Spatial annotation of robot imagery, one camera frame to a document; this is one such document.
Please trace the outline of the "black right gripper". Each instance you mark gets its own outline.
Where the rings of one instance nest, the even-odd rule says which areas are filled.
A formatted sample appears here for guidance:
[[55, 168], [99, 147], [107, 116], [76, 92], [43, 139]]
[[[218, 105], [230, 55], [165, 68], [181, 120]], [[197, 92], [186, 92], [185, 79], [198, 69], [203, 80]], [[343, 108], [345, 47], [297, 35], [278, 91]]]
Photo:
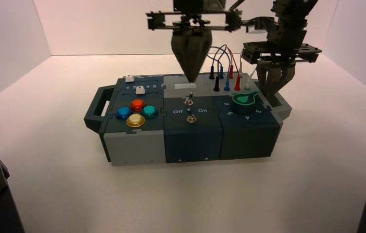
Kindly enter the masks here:
[[[276, 94], [295, 75], [295, 60], [314, 63], [321, 49], [304, 43], [307, 21], [274, 19], [250, 19], [242, 22], [246, 32], [253, 27], [255, 30], [267, 32], [266, 41], [246, 42], [243, 44], [241, 57], [250, 64], [257, 64], [259, 88], [265, 97]], [[271, 62], [280, 64], [259, 63]]]

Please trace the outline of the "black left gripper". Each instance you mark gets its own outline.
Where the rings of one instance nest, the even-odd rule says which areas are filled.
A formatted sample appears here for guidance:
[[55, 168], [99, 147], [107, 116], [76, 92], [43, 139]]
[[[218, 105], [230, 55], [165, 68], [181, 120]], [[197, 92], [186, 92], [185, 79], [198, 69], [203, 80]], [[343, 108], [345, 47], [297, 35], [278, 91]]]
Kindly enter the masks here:
[[[226, 10], [224, 0], [175, 0], [172, 12], [146, 13], [148, 29], [172, 30], [171, 47], [188, 81], [195, 81], [212, 44], [211, 31], [233, 32], [241, 28], [241, 11]], [[166, 25], [166, 16], [179, 15], [180, 21]], [[224, 26], [210, 26], [203, 15], [224, 15]], [[192, 34], [192, 75], [189, 68], [188, 44]]]

